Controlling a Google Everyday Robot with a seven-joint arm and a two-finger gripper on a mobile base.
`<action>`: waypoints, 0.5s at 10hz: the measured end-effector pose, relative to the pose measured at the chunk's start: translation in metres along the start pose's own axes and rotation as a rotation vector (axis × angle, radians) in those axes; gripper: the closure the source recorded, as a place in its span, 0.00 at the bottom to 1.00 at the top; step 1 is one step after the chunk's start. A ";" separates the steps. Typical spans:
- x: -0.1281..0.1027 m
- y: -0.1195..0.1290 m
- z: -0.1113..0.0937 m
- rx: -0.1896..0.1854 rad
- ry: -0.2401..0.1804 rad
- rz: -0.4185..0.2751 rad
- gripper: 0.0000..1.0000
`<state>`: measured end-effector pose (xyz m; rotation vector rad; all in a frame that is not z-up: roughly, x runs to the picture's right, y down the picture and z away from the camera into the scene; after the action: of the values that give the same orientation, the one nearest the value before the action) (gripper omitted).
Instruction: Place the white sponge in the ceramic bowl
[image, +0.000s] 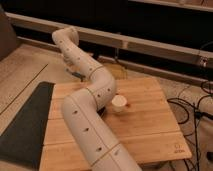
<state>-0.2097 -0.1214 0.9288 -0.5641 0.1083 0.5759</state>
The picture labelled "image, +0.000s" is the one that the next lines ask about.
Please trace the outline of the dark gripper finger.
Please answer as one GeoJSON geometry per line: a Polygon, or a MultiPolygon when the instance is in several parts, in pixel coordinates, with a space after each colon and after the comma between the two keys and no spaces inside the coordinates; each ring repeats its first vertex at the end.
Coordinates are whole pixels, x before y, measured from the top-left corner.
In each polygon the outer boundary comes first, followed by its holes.
{"type": "Polygon", "coordinates": [[[79,78],[81,82],[83,82],[84,79],[86,78],[84,75],[82,75],[82,74],[80,74],[80,73],[78,73],[78,72],[76,72],[76,71],[71,71],[71,70],[68,69],[68,68],[66,68],[66,71],[67,71],[69,74],[71,74],[72,76],[79,78]]]}

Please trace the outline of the white segmented robot arm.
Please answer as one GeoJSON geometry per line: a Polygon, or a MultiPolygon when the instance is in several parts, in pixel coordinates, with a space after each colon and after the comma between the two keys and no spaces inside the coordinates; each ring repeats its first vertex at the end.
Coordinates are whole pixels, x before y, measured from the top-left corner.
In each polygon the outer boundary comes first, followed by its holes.
{"type": "Polygon", "coordinates": [[[74,27],[54,31],[52,39],[64,57],[90,81],[87,87],[64,98],[61,112],[92,171],[142,171],[98,115],[116,94],[113,75],[78,47],[79,36],[74,27]]]}

